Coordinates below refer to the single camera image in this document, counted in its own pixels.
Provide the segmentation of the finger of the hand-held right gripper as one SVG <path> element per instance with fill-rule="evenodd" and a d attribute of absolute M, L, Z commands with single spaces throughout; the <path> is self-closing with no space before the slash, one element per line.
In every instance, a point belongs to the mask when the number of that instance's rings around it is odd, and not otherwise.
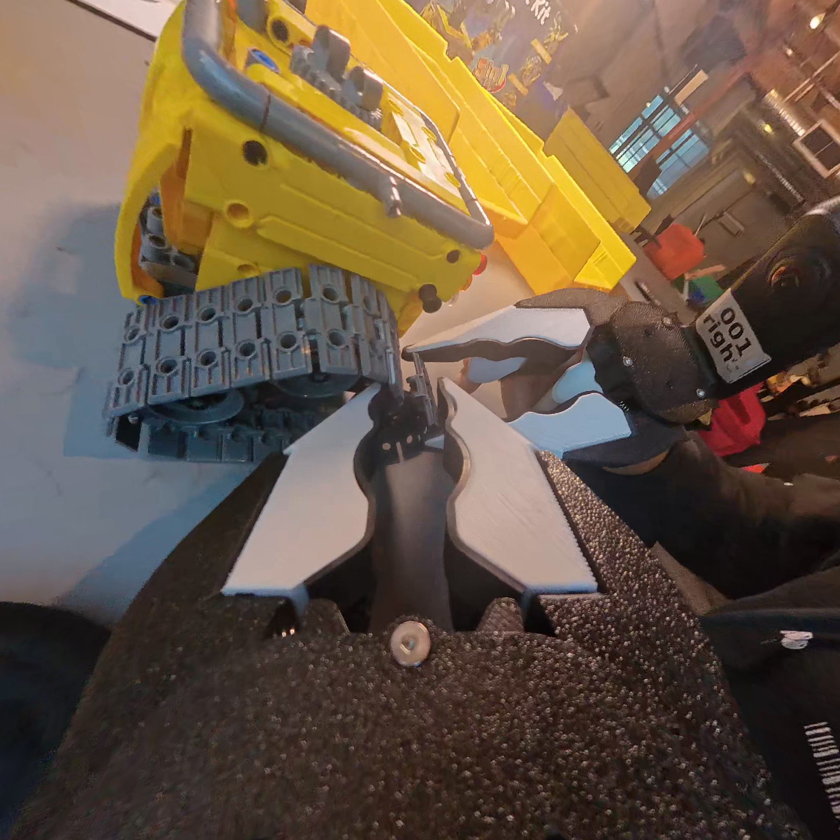
<path fill-rule="evenodd" d="M 509 306 L 407 346 L 407 357 L 456 362 L 521 359 L 560 362 L 587 341 L 592 326 L 581 308 Z"/>
<path fill-rule="evenodd" d="M 623 409 L 597 392 L 579 394 L 568 407 L 553 413 L 524 413 L 507 425 L 537 450 L 560 458 L 629 438 L 634 432 Z"/>

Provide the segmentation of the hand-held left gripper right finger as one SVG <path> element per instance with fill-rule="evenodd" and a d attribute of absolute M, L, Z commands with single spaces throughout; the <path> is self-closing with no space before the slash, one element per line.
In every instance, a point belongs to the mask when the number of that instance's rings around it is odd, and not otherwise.
<path fill-rule="evenodd" d="M 452 594 L 593 594 L 597 582 L 529 441 L 449 379 L 444 461 Z"/>

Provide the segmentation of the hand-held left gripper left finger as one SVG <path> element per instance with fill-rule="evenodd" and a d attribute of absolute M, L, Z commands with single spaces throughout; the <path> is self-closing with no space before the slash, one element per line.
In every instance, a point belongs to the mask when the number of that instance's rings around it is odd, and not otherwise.
<path fill-rule="evenodd" d="M 224 595 L 313 598 L 370 541 L 375 503 L 363 458 L 390 393 L 368 385 L 285 451 Z"/>

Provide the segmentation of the yellow toy brick bulldozer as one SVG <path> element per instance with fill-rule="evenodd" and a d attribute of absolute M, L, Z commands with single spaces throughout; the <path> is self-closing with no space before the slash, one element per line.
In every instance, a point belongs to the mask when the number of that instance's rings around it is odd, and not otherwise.
<path fill-rule="evenodd" d="M 403 318 L 495 240 L 450 149 L 459 110 L 380 2 L 181 2 L 152 55 L 115 230 L 121 293 L 309 263 Z"/>

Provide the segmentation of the person's right forearm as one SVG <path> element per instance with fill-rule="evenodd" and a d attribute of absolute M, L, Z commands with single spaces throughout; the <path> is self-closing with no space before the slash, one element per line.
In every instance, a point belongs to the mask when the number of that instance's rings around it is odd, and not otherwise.
<path fill-rule="evenodd" d="M 782 479 L 731 466 L 696 435 L 652 466 L 569 467 L 649 548 L 727 598 L 811 579 L 838 587 L 838 482 Z"/>

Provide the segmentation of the red container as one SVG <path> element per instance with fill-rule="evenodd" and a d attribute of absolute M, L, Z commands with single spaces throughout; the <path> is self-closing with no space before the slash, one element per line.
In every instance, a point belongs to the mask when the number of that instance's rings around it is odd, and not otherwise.
<path fill-rule="evenodd" d="M 690 227 L 679 223 L 672 223 L 648 241 L 643 252 L 668 281 L 697 268 L 706 255 L 704 242 Z"/>
<path fill-rule="evenodd" d="M 761 389 L 762 385 L 757 384 L 730 396 L 712 412 L 710 426 L 700 436 L 716 455 L 738 455 L 760 443 L 767 423 Z"/>

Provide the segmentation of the yellow storage bin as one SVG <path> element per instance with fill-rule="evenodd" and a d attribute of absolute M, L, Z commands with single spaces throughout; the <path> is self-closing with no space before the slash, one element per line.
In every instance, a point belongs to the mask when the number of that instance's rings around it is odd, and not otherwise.
<path fill-rule="evenodd" d="M 632 234 L 650 212 L 636 184 L 572 109 L 563 112 L 543 145 L 598 212 L 622 234 Z"/>
<path fill-rule="evenodd" d="M 485 90 L 444 38 L 397 1 L 314 1 L 307 14 L 424 110 L 444 134 L 496 242 L 530 289 L 611 291 L 636 264 L 614 226 L 543 142 Z"/>

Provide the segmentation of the background window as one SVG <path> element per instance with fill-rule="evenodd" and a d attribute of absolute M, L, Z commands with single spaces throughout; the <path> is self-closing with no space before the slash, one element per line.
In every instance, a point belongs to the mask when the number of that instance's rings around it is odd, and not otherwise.
<path fill-rule="evenodd" d="M 676 103 L 671 91 L 664 88 L 633 122 L 610 145 L 609 153 L 625 173 L 630 174 L 652 152 L 668 132 L 677 128 L 688 115 L 688 108 Z M 711 136 L 700 123 L 683 131 L 654 162 L 659 172 L 648 187 L 639 187 L 649 201 L 663 196 L 677 181 L 708 158 Z"/>

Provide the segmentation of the toy set box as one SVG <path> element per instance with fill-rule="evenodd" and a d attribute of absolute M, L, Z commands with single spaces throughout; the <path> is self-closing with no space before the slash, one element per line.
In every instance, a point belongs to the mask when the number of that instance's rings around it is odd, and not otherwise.
<path fill-rule="evenodd" d="M 561 1 L 411 1 L 479 85 L 509 110 L 579 29 Z"/>

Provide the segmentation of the person's black hoodie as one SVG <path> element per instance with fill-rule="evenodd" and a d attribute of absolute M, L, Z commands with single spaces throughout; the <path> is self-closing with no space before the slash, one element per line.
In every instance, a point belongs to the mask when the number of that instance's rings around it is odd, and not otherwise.
<path fill-rule="evenodd" d="M 778 796 L 814 838 L 838 838 L 839 571 L 700 618 Z"/>

